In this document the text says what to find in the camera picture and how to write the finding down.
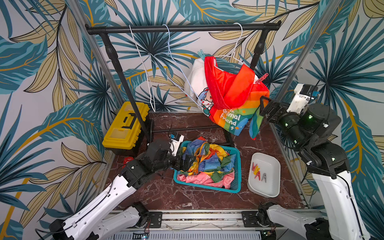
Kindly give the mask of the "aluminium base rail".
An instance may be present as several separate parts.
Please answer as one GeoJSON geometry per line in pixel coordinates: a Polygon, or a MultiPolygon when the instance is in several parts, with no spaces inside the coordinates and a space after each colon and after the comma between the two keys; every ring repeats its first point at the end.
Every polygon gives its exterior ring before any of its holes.
{"type": "Polygon", "coordinates": [[[124,224],[104,240],[301,240],[280,225],[261,227],[249,223],[243,210],[153,210],[143,227],[124,224]]]}

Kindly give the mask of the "rainbow striped jacket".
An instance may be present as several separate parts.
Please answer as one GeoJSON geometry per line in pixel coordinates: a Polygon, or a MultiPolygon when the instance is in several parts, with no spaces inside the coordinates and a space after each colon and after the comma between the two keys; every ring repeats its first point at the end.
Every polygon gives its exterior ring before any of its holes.
{"type": "Polygon", "coordinates": [[[210,144],[203,137],[180,147],[178,155],[193,155],[196,161],[188,171],[180,171],[177,175],[198,175],[206,173],[212,175],[214,172],[231,173],[235,171],[235,160],[237,156],[230,154],[223,147],[210,144]]]}

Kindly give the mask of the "pink bear-print jacket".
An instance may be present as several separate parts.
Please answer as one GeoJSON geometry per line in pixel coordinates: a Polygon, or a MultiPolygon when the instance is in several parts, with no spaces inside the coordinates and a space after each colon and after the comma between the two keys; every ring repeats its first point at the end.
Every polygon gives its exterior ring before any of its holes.
{"type": "Polygon", "coordinates": [[[214,172],[212,175],[208,175],[206,173],[199,173],[198,175],[177,175],[177,180],[187,183],[187,184],[195,184],[208,186],[213,188],[224,188],[229,189],[231,183],[235,179],[235,172],[231,173],[218,173],[214,172]]]}

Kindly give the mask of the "rainbow jacket red hood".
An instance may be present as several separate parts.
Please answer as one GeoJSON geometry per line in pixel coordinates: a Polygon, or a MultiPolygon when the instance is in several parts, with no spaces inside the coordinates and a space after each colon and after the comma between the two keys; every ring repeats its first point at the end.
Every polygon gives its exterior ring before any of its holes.
{"type": "Polygon", "coordinates": [[[194,61],[188,79],[205,116],[235,136],[249,125],[249,135],[255,139],[263,121],[260,98],[270,95],[264,82],[254,84],[255,76],[246,65],[232,74],[219,68],[217,58],[205,57],[194,61]]]}

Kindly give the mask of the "pink clothespin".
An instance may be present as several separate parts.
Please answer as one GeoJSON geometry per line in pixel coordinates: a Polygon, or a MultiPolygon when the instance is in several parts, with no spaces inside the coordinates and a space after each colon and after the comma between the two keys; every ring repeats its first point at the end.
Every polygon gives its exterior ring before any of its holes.
{"type": "Polygon", "coordinates": [[[257,167],[258,167],[257,164],[255,163],[252,164],[252,172],[254,173],[254,175],[257,173],[257,167]]]}
{"type": "Polygon", "coordinates": [[[265,74],[262,75],[260,78],[258,78],[257,76],[255,76],[255,78],[254,78],[254,84],[258,84],[258,83],[260,83],[260,82],[263,82],[268,76],[269,76],[269,73],[265,73],[265,74]]]}
{"type": "Polygon", "coordinates": [[[261,173],[259,170],[254,171],[255,179],[258,179],[259,181],[261,180],[261,173]]]}

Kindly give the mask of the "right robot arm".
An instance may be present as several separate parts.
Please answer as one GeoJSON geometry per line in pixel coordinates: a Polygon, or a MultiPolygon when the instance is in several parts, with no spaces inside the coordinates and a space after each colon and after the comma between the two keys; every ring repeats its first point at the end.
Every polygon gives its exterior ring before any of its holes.
{"type": "Polygon", "coordinates": [[[341,118],[319,103],[305,104],[298,112],[289,106],[261,97],[261,116],[278,125],[292,141],[292,150],[307,165],[321,193],[327,218],[313,218],[267,204],[260,224],[286,227],[307,240],[369,240],[352,188],[350,163],[346,151],[328,138],[341,118]]]}

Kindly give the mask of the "red pipe wrench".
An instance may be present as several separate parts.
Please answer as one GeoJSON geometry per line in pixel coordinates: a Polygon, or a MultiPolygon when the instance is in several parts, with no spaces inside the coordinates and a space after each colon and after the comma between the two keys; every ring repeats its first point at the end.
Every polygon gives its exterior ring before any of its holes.
{"type": "Polygon", "coordinates": [[[124,161],[123,161],[122,169],[124,169],[126,167],[127,163],[129,163],[129,162],[131,162],[133,160],[134,160],[133,157],[125,157],[124,161]]]}

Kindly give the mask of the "aluminium frame post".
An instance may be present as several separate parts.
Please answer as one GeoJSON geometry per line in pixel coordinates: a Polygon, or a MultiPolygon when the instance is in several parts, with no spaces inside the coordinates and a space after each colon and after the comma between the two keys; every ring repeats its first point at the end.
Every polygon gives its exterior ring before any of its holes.
{"type": "Polygon", "coordinates": [[[101,67],[108,84],[111,87],[112,93],[117,99],[118,107],[121,107],[125,102],[122,98],[116,81],[107,65],[107,62],[102,53],[103,47],[99,46],[97,39],[88,34],[86,25],[96,27],[98,25],[104,26],[110,20],[110,14],[104,1],[67,1],[69,8],[74,14],[75,20],[80,25],[81,31],[85,39],[90,45],[91,51],[95,56],[99,66],[101,67]]]}
{"type": "Polygon", "coordinates": [[[330,21],[331,17],[333,16],[334,12],[337,10],[341,2],[342,2],[341,0],[330,1],[330,3],[327,5],[327,7],[325,8],[324,14],[319,19],[319,23],[315,25],[314,31],[310,34],[308,41],[306,42],[306,44],[304,45],[302,51],[298,56],[298,59],[295,61],[287,78],[285,79],[284,83],[281,85],[276,97],[274,98],[275,101],[277,102],[282,101],[284,94],[286,93],[289,86],[291,85],[298,70],[300,69],[306,57],[310,54],[312,48],[314,47],[317,40],[322,35],[328,22],[330,21]]]}

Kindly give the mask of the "right aluminium frame post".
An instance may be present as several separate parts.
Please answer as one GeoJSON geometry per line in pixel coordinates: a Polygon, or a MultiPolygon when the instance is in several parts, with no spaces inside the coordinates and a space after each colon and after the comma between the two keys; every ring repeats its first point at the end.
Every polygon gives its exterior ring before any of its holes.
{"type": "Polygon", "coordinates": [[[312,48],[314,47],[317,40],[322,35],[328,22],[330,21],[331,17],[333,16],[334,12],[337,10],[341,2],[342,2],[341,0],[330,1],[330,3],[327,5],[327,7],[325,8],[324,14],[319,19],[319,23],[315,25],[314,31],[310,34],[308,41],[306,42],[306,44],[304,45],[302,51],[298,56],[298,59],[295,61],[287,78],[285,79],[284,83],[281,85],[276,97],[274,98],[275,101],[277,102],[282,101],[284,94],[286,93],[289,86],[291,85],[298,70],[300,69],[306,57],[310,54],[312,48]]]}

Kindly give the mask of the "teal clothespin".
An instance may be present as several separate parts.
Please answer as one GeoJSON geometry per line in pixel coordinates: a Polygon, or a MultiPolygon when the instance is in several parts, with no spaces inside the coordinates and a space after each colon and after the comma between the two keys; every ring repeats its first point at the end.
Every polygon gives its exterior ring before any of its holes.
{"type": "Polygon", "coordinates": [[[206,55],[205,55],[205,53],[203,52],[203,50],[199,50],[199,51],[198,51],[198,55],[199,55],[199,57],[200,57],[203,61],[205,60],[206,55]]]}

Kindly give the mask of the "white clear clothespin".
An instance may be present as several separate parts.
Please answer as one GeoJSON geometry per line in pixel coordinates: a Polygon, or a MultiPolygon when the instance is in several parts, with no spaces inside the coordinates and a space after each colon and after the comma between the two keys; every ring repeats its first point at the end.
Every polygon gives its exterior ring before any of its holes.
{"type": "Polygon", "coordinates": [[[265,183],[267,182],[267,174],[263,173],[261,181],[264,181],[265,183]]]}

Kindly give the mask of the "yellow clothespin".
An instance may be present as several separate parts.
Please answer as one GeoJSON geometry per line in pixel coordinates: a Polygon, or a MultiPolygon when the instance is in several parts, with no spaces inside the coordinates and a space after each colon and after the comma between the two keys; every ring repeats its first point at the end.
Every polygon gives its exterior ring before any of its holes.
{"type": "Polygon", "coordinates": [[[254,175],[255,175],[255,177],[260,175],[260,168],[259,167],[255,168],[254,175]]]}

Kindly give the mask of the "yellow black toolbox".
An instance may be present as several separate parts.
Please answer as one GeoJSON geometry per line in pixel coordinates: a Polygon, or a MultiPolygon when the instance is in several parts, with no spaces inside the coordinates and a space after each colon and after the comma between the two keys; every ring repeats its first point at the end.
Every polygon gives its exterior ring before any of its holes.
{"type": "Polygon", "coordinates": [[[136,157],[145,137],[137,114],[130,102],[125,102],[102,142],[106,150],[117,156],[136,157]]]}

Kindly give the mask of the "light blue wire hanger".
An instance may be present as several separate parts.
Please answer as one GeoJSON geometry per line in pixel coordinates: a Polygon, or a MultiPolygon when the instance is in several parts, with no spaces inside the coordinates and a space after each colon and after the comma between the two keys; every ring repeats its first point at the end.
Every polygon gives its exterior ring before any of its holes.
{"type": "Polygon", "coordinates": [[[193,63],[195,53],[181,48],[188,45],[190,42],[180,43],[181,40],[190,36],[187,34],[182,37],[178,37],[179,32],[172,32],[170,27],[166,24],[157,27],[158,32],[150,33],[151,49],[148,54],[151,56],[151,63],[153,69],[158,67],[164,77],[170,81],[173,85],[179,88],[181,92],[186,95],[189,102],[194,103],[195,107],[200,106],[200,100],[194,97],[194,92],[190,92],[190,82],[184,73],[182,66],[187,67],[186,63],[193,63]],[[174,77],[174,70],[178,70],[183,76],[183,83],[178,84],[174,77]]]}

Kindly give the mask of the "left aluminium frame post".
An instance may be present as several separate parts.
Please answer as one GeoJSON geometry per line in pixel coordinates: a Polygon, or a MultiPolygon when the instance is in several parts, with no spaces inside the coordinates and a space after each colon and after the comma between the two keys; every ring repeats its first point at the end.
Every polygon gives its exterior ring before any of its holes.
{"type": "Polygon", "coordinates": [[[118,107],[121,107],[125,102],[122,98],[116,81],[107,65],[107,62],[102,53],[103,47],[99,46],[97,39],[88,34],[86,25],[96,27],[98,25],[104,26],[110,20],[110,14],[104,1],[67,1],[69,8],[74,14],[75,20],[80,25],[81,31],[85,39],[90,45],[91,51],[95,56],[99,66],[101,67],[108,84],[111,87],[112,93],[117,99],[118,107]]]}

